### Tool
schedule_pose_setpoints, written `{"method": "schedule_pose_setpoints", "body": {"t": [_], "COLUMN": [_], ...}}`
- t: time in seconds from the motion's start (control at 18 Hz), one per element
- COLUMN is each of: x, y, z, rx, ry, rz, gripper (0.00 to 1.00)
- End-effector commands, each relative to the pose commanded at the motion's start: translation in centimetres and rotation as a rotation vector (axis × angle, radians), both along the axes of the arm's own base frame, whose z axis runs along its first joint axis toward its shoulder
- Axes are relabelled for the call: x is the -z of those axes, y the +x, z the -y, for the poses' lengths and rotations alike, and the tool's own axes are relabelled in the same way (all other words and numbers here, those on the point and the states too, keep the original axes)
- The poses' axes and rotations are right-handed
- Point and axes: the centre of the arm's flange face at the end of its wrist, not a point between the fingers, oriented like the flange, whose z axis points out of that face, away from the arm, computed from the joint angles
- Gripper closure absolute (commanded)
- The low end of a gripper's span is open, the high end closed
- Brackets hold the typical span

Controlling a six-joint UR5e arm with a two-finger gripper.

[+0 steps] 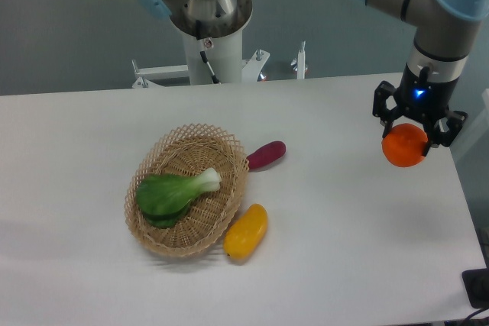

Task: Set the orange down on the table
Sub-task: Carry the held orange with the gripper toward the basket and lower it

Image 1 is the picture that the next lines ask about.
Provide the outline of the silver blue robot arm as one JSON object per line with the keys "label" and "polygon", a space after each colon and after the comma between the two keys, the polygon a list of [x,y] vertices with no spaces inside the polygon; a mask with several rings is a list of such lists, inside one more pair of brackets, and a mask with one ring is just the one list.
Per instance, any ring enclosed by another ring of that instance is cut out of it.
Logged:
{"label": "silver blue robot arm", "polygon": [[[255,81],[264,56],[244,62],[242,31],[251,0],[138,0],[157,19],[170,19],[183,37],[190,82],[219,84]],[[383,125],[387,157],[447,147],[467,115],[449,108],[488,0],[359,0],[416,28],[413,48],[398,86],[382,82],[373,114]]]}

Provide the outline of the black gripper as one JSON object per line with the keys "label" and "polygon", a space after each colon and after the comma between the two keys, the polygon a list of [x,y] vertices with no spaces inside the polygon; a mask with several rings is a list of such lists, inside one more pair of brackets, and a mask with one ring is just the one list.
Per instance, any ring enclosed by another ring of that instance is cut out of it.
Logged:
{"label": "black gripper", "polygon": [[[427,136],[423,157],[432,147],[450,147],[468,118],[464,111],[449,110],[449,101],[457,82],[458,79],[448,82],[420,79],[408,66],[405,66],[397,88],[382,81],[374,91],[372,108],[373,116],[379,118],[384,127],[382,138],[390,133],[395,120],[405,116],[423,125]],[[393,108],[387,107],[390,97],[395,102]]]}

